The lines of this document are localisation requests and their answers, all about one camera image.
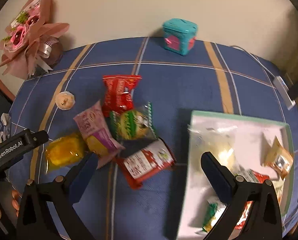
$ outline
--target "round container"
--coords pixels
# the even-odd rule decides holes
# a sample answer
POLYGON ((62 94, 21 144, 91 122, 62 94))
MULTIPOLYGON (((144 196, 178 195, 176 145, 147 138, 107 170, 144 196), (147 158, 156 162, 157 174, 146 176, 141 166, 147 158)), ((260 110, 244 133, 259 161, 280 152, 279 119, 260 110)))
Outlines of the round container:
POLYGON ((73 107, 75 103, 74 95, 68 91, 59 93, 56 96, 55 101, 56 101, 56 105, 61 110, 69 110, 73 107))

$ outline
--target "flower bouquet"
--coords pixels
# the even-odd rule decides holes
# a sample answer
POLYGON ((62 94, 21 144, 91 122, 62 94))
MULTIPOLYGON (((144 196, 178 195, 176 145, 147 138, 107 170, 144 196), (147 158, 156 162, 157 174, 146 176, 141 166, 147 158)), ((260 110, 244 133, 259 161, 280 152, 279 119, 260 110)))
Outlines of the flower bouquet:
POLYGON ((62 55, 58 38, 68 29, 68 23, 48 23, 51 0, 28 0, 17 17, 5 28, 7 37, 0 42, 3 50, 0 67, 7 65, 9 73, 26 79, 35 73, 37 65, 46 72, 62 55))

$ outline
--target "purple label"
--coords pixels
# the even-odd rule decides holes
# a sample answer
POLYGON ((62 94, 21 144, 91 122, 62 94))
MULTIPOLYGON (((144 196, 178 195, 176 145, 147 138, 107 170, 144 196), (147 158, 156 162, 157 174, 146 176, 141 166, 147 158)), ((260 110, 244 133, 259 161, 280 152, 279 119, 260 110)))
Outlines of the purple label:
POLYGON ((98 130, 97 132, 93 133, 92 135, 94 137, 96 137, 98 139, 98 141, 101 142, 101 144, 108 149, 108 152, 111 152, 112 150, 116 149, 116 147, 110 140, 110 138, 104 128, 98 130))

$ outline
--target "red snack bag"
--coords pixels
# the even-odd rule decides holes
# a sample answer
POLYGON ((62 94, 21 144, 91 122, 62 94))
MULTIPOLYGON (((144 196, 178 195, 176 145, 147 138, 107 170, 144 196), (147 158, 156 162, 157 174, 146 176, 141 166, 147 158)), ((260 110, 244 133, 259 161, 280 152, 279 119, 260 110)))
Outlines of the red snack bag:
POLYGON ((103 81, 107 88, 105 102, 102 112, 105 117, 109 117, 110 111, 121 114, 124 111, 133 109, 131 91, 141 79, 138 75, 114 75, 103 76, 103 81))
MULTIPOLYGON (((239 173, 239 175, 242 175, 245 178, 245 180, 248 182, 255 182, 255 183, 261 183, 261 184, 266 179, 270 179, 270 177, 268 175, 263 175, 256 171, 253 171, 253 170, 247 170, 247 171, 243 170, 239 173)), ((242 213, 242 216, 241 216, 239 222, 236 224, 235 229, 241 230, 243 228, 245 221, 247 220, 248 213, 251 208, 251 204, 252 204, 252 201, 248 201, 245 204, 244 211, 242 213)))
POLYGON ((128 158, 116 158, 116 163, 132 189, 141 188, 144 180, 172 166, 174 162, 173 155, 161 139, 154 141, 128 158))

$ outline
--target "white cable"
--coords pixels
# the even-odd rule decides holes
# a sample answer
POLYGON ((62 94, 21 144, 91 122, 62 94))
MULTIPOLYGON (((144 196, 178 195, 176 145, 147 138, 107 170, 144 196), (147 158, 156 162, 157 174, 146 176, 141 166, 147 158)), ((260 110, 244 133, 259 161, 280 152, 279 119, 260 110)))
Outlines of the white cable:
POLYGON ((275 78, 275 76, 272 74, 272 72, 270 70, 268 70, 257 58, 255 58, 251 53, 247 52, 245 49, 239 47, 239 46, 236 46, 236 45, 233 45, 231 46, 235 49, 239 49, 239 50, 242 50, 244 51, 245 53, 249 54, 266 72, 268 72, 273 78, 275 78))

